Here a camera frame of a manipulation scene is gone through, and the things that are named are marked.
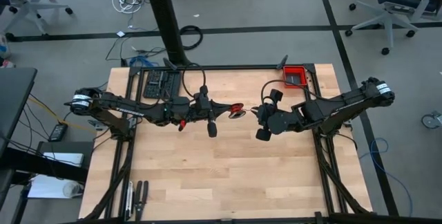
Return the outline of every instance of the desk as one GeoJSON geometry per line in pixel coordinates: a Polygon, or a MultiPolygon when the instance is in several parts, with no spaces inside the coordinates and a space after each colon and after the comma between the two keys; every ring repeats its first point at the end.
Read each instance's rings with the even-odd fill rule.
{"type": "MultiPolygon", "coordinates": [[[[23,107],[34,85],[35,68],[2,68],[0,70],[0,134],[11,138],[23,107]]],[[[7,149],[8,141],[0,138],[0,157],[7,149]]],[[[15,170],[0,169],[0,209],[6,199],[15,170]]]]}
{"type": "MultiPolygon", "coordinates": [[[[317,64],[316,75],[324,97],[340,94],[331,64],[317,64]]],[[[250,109],[260,104],[264,83],[282,78],[282,71],[206,71],[206,76],[210,98],[226,104],[242,102],[250,109]]],[[[127,81],[128,68],[114,68],[107,91],[125,95],[127,81]]],[[[190,92],[196,92],[202,85],[201,72],[186,72],[186,85],[190,92]]],[[[281,109],[289,110],[305,101],[302,90],[287,89],[281,83],[269,85],[265,95],[272,88],[284,92],[278,105],[281,109]]],[[[136,90],[137,78],[132,99],[136,90]]],[[[142,98],[142,102],[153,101],[142,98]]],[[[145,221],[310,217],[317,211],[327,215],[311,131],[273,135],[269,142],[263,142],[255,139],[259,126],[252,113],[237,120],[227,116],[217,119],[216,138],[208,137],[205,122],[189,123],[183,132],[173,125],[157,127],[147,121],[139,124],[131,180],[135,184],[138,180],[149,180],[145,221]]],[[[340,132],[351,136],[349,129],[340,132]]],[[[96,144],[108,137],[104,135],[96,144]]],[[[370,210],[353,142],[336,136],[334,144],[342,182],[370,210]]],[[[107,142],[95,150],[79,217],[89,214],[107,190],[115,148],[116,142],[107,142]]],[[[336,190],[331,181],[329,184],[338,210],[336,190]]],[[[117,213],[120,190],[115,194],[113,216],[117,213]]]]}

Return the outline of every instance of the red tray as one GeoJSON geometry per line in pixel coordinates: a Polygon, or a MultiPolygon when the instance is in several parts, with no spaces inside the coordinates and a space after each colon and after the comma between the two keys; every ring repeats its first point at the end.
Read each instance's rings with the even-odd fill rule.
{"type": "MultiPolygon", "coordinates": [[[[303,66],[284,66],[284,81],[293,82],[299,86],[306,86],[305,69],[303,66]]],[[[285,83],[286,88],[298,88],[297,86],[285,83]]]]}

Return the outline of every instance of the chair wheel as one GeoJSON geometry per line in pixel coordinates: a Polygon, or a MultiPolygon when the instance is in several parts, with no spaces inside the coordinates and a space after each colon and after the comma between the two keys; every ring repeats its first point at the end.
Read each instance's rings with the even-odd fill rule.
{"type": "Polygon", "coordinates": [[[66,9],[64,9],[65,11],[66,11],[66,13],[68,13],[68,14],[72,14],[72,13],[74,13],[73,11],[72,11],[72,9],[71,8],[66,8],[66,9]]]}
{"type": "Polygon", "coordinates": [[[355,10],[356,9],[356,4],[352,3],[351,5],[348,6],[348,8],[350,10],[355,10]]]}
{"type": "Polygon", "coordinates": [[[414,37],[414,34],[416,34],[416,32],[414,32],[414,30],[410,30],[406,35],[407,37],[414,37]]]}
{"type": "Polygon", "coordinates": [[[11,7],[9,7],[9,11],[15,14],[15,13],[17,13],[19,10],[18,10],[17,8],[11,6],[11,7]]]}
{"type": "Polygon", "coordinates": [[[349,36],[351,36],[351,35],[353,35],[353,31],[352,31],[352,30],[346,30],[346,31],[345,31],[345,36],[346,36],[346,37],[349,37],[349,36]]]}
{"type": "Polygon", "coordinates": [[[381,53],[382,53],[382,55],[388,55],[390,53],[390,49],[389,48],[383,48],[381,53]]]}
{"type": "Polygon", "coordinates": [[[436,116],[432,114],[425,114],[421,118],[421,122],[428,129],[438,129],[440,127],[440,125],[438,124],[439,121],[436,119],[436,116]]]}
{"type": "Polygon", "coordinates": [[[6,33],[5,37],[8,41],[15,41],[15,36],[12,33],[6,33]]]}

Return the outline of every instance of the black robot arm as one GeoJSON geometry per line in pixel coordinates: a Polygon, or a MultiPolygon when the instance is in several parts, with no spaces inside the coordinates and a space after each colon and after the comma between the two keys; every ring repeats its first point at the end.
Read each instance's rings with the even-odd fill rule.
{"type": "Polygon", "coordinates": [[[210,100],[207,93],[207,86],[201,86],[200,92],[193,96],[193,100],[187,97],[172,97],[165,103],[144,104],[113,93],[102,92],[97,88],[82,88],[75,91],[72,102],[66,104],[70,105],[74,114],[91,116],[108,126],[114,138],[127,140],[133,137],[131,132],[136,120],[118,118],[109,110],[144,118],[159,127],[168,124],[179,125],[179,131],[182,131],[188,122],[207,120],[207,131],[209,136],[214,138],[217,136],[217,117],[227,111],[231,112],[230,118],[239,118],[243,114],[238,115],[238,111],[234,113],[231,104],[220,104],[210,100]]]}
{"type": "Polygon", "coordinates": [[[389,106],[394,101],[394,93],[385,82],[369,78],[353,91],[331,99],[318,97],[291,107],[291,112],[278,109],[282,92],[272,89],[271,103],[253,107],[258,124],[263,126],[256,133],[259,140],[269,141],[271,134],[284,131],[301,132],[318,127],[322,134],[330,135],[340,129],[343,122],[352,120],[362,111],[378,106],[389,106]]]}

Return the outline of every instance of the small black device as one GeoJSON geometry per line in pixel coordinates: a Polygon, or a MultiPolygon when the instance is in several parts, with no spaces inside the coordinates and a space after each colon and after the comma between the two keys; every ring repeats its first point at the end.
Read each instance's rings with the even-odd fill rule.
{"type": "Polygon", "coordinates": [[[49,136],[49,142],[60,142],[63,140],[64,134],[66,133],[66,129],[68,128],[67,124],[59,123],[56,124],[52,133],[49,136]]]}
{"type": "Polygon", "coordinates": [[[149,99],[168,100],[178,96],[180,86],[181,72],[179,71],[149,71],[143,96],[149,99]]]}

